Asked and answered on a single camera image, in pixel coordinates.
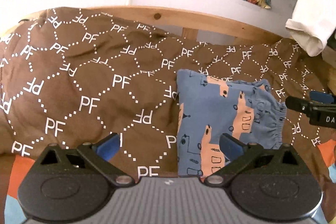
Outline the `blue patterned kids pants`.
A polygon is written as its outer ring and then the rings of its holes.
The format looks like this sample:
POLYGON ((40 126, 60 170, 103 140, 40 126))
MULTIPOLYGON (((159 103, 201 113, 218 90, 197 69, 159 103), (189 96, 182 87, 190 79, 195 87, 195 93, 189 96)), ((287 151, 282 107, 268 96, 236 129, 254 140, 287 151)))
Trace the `blue patterned kids pants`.
POLYGON ((219 147, 223 133, 245 144, 280 147, 286 106, 274 98, 267 80, 226 82, 180 69, 177 89, 179 176, 207 177, 229 163, 219 147))

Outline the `brown PF patterned duvet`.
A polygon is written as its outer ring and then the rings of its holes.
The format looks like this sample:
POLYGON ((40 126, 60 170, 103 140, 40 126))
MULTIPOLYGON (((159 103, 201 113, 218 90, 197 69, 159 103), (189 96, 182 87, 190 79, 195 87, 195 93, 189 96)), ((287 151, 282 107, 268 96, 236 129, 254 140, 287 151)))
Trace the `brown PF patterned duvet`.
POLYGON ((1 223, 22 223, 18 186, 50 143, 75 148, 116 133, 111 162, 143 176, 209 175, 228 165, 219 138, 291 144, 335 223, 335 130, 288 110, 327 91, 329 67, 292 39, 220 46, 105 11, 59 8, 1 37, 1 223))

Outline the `wooden bed frame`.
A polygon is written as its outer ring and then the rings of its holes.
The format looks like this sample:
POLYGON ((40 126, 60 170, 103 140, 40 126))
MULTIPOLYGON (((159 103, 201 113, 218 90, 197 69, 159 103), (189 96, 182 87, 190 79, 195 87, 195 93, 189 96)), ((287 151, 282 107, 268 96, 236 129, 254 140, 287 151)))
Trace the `wooden bed frame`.
POLYGON ((147 8, 58 7, 25 17, 1 37, 1 88, 10 110, 1 112, 8 153, 15 140, 30 142, 19 125, 23 101, 40 88, 45 98, 60 88, 74 95, 69 106, 39 107, 36 136, 75 145, 75 126, 93 124, 94 137, 125 131, 131 115, 114 121, 102 111, 116 95, 136 85, 177 88, 177 72, 189 69, 220 80, 267 80, 272 94, 307 97, 311 90, 335 92, 335 69, 309 56, 295 40, 247 24, 193 12, 147 8), (46 118, 62 122, 53 137, 46 118))

